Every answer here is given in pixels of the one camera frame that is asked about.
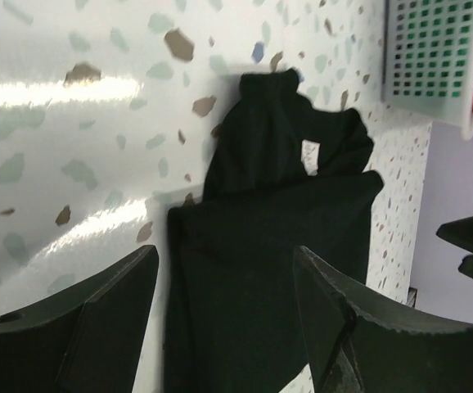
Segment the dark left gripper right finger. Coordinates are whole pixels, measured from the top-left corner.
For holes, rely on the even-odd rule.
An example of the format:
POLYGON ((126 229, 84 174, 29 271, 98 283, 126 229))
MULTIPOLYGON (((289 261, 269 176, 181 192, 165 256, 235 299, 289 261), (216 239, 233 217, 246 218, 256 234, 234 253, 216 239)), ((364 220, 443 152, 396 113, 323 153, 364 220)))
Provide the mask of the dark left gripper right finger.
POLYGON ((473 392, 473 324, 391 300, 304 246, 294 279, 316 392, 473 392))

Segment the black t shirt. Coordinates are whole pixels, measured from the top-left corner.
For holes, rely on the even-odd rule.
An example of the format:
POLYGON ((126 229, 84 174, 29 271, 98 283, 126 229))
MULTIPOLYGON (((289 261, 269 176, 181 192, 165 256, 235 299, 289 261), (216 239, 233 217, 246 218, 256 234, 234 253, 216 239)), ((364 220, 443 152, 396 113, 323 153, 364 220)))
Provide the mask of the black t shirt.
POLYGON ((293 279, 295 248, 364 282, 374 143, 355 109, 316 110, 295 70, 246 74, 219 125, 202 200, 167 217, 171 283, 167 392, 279 392, 307 364, 293 279), (303 140, 318 142, 308 176, 303 140))

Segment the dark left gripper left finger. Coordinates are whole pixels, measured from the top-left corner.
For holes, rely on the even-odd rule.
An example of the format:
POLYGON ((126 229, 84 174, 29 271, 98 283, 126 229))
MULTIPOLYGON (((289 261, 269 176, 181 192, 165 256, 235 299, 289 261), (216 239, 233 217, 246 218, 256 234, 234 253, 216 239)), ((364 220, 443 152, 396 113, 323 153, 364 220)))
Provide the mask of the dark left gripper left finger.
POLYGON ((130 392, 159 256, 142 246, 90 278, 0 317, 0 392, 130 392))

